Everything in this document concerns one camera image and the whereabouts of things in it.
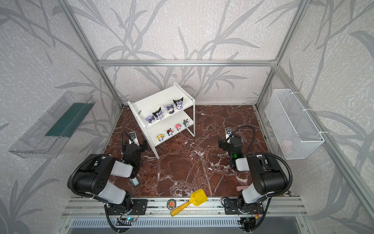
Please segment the yellow doraemon figure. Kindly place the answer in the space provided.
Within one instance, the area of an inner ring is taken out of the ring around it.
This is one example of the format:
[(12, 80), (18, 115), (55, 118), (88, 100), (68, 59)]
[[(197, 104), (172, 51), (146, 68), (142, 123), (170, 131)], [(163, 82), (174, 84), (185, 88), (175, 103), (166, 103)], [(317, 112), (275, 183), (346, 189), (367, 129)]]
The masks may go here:
[(164, 135), (163, 134), (158, 135), (157, 139), (159, 142), (162, 142), (164, 140)]

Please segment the purple kuromi figure black bow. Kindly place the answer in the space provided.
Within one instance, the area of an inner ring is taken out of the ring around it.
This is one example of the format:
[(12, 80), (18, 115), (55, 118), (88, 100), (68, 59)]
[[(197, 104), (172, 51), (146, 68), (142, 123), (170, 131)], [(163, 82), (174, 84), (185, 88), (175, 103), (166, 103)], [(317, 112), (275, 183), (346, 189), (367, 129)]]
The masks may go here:
[(146, 120), (147, 123), (152, 124), (152, 123), (155, 122), (156, 118), (155, 118), (154, 115), (150, 115), (150, 116), (146, 117), (145, 120)]

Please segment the black hooded kuromi figure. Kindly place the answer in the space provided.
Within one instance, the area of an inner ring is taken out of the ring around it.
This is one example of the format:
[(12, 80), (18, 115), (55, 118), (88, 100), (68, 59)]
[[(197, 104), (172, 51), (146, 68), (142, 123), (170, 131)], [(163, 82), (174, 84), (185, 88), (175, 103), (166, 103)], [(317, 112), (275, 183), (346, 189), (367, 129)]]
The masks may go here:
[(156, 112), (153, 112), (153, 116), (157, 119), (157, 120), (162, 120), (164, 118), (163, 116), (163, 112), (161, 110), (161, 107), (159, 107), (159, 109), (156, 111)]

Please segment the pink hat doraemon figure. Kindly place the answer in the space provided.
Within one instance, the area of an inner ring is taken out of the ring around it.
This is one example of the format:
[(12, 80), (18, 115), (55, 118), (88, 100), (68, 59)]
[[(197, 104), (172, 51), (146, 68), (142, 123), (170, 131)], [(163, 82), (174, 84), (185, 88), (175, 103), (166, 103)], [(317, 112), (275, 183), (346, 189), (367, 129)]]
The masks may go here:
[(176, 128), (177, 131), (180, 131), (181, 130), (181, 124), (179, 124), (179, 123), (176, 124), (175, 128)]

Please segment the purple striped bow kuromi figure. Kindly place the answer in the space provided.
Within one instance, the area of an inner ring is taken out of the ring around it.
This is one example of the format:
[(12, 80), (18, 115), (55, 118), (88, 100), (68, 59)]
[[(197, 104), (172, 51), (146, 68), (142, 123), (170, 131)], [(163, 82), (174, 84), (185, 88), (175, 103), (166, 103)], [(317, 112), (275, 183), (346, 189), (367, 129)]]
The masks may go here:
[(174, 104), (168, 104), (164, 106), (165, 110), (167, 111), (168, 114), (173, 114), (174, 113)]

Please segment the black eared kuromi figure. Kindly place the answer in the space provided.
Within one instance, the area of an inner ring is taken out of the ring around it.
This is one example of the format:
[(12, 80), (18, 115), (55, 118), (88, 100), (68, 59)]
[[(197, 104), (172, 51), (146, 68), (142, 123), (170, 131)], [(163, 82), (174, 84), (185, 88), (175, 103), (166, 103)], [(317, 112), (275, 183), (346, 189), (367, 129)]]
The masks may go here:
[(173, 100), (177, 110), (182, 110), (183, 109), (183, 100), (184, 100), (183, 97), (178, 99), (178, 100)]

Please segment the red cap doraemon figure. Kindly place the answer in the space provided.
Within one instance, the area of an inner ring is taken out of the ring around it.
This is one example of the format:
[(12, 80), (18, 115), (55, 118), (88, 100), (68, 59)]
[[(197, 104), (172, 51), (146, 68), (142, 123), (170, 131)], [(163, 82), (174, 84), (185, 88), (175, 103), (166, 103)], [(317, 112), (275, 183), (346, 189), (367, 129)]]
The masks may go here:
[(173, 135), (173, 130), (170, 128), (167, 130), (167, 134), (168, 136), (172, 136)]

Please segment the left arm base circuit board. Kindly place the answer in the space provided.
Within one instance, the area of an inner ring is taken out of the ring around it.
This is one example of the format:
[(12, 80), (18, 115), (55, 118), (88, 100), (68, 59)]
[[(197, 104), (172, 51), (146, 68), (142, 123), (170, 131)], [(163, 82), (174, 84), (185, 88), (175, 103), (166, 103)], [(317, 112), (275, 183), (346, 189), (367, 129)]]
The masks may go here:
[(121, 217), (117, 219), (116, 226), (132, 226), (137, 219), (137, 217)]

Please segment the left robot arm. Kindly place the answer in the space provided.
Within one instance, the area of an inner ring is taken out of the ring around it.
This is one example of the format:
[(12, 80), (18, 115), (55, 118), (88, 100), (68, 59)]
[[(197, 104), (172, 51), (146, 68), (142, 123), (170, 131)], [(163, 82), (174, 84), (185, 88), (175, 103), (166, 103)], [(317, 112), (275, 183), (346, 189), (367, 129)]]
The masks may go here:
[(76, 195), (130, 210), (133, 202), (129, 192), (109, 182), (109, 178), (130, 178), (137, 185), (136, 176), (142, 166), (141, 153), (147, 149), (146, 141), (140, 145), (133, 141), (122, 145), (122, 160), (105, 154), (91, 154), (73, 171), (67, 186)]

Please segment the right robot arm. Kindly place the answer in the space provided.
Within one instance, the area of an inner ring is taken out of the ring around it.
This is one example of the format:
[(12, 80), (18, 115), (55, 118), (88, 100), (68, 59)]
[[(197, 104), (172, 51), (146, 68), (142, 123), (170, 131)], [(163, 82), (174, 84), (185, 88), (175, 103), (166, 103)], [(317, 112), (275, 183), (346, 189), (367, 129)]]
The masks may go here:
[(233, 170), (250, 172), (252, 183), (243, 189), (237, 199), (237, 207), (248, 213), (255, 205), (287, 192), (293, 182), (290, 166), (281, 157), (270, 153), (242, 153), (242, 140), (230, 136), (219, 140), (218, 147), (228, 152), (229, 165)]

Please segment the white two-tier metal shelf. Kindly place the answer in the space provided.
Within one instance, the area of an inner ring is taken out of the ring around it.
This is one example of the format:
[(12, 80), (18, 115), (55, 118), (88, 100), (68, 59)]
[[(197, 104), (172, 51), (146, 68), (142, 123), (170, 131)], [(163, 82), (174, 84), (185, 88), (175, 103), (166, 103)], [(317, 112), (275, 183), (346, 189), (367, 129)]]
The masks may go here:
[[(184, 98), (183, 109), (177, 110), (173, 100), (178, 100), (182, 97)], [(174, 104), (174, 113), (170, 115), (167, 113), (164, 106), (171, 103)], [(174, 83), (172, 87), (150, 95), (137, 102), (132, 103), (129, 101), (127, 104), (157, 159), (160, 159), (160, 157), (156, 150), (156, 146), (171, 139), (184, 130), (189, 131), (193, 137), (196, 136), (195, 99), (177, 83)], [(146, 117), (152, 115), (153, 112), (156, 112), (159, 107), (161, 107), (164, 118), (162, 120), (156, 119), (152, 124), (147, 123), (145, 120)], [(183, 125), (183, 120), (186, 119), (189, 120), (189, 127)], [(177, 131), (175, 128), (178, 123), (181, 124), (180, 131)], [(173, 130), (172, 136), (168, 136), (167, 134), (167, 130), (170, 128)], [(160, 134), (164, 135), (164, 140), (162, 142), (159, 142), (157, 139), (157, 136)]]

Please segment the pink object in basket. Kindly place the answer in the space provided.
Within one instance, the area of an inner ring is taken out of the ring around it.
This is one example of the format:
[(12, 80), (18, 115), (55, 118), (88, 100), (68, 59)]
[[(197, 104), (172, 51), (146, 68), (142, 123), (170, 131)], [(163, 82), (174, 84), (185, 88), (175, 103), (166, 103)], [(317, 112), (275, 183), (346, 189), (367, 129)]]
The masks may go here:
[(293, 142), (290, 140), (284, 140), (281, 143), (281, 148), (285, 156), (290, 156), (293, 153)]

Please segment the yellow plastic toy shovel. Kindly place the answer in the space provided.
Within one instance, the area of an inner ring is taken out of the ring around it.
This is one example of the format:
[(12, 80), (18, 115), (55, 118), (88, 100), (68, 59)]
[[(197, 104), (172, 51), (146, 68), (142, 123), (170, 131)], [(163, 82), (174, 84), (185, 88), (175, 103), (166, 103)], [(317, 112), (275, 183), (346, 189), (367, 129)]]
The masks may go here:
[(188, 202), (180, 205), (179, 207), (175, 208), (170, 212), (171, 216), (176, 216), (178, 213), (183, 211), (186, 207), (193, 204), (194, 206), (199, 206), (207, 201), (207, 195), (205, 194), (203, 189), (199, 189), (190, 195), (190, 199)]

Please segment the round orange badge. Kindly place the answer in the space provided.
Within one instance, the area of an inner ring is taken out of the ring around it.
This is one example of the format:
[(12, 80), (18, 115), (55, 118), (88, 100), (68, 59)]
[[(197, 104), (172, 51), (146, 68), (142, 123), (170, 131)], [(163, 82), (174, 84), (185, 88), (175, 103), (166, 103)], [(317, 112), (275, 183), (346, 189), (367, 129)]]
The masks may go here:
[(175, 199), (169, 199), (169, 200), (167, 201), (167, 208), (168, 208), (169, 210), (173, 210), (173, 209), (175, 209), (175, 208), (176, 208), (176, 200), (175, 200)]

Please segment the clear plastic wall bin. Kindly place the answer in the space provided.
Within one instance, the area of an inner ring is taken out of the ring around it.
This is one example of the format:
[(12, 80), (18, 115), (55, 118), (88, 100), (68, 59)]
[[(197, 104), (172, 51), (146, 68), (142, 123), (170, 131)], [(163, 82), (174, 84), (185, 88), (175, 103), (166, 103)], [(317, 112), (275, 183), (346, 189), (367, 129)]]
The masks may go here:
[(24, 159), (54, 159), (89, 114), (90, 94), (65, 92), (9, 149)]

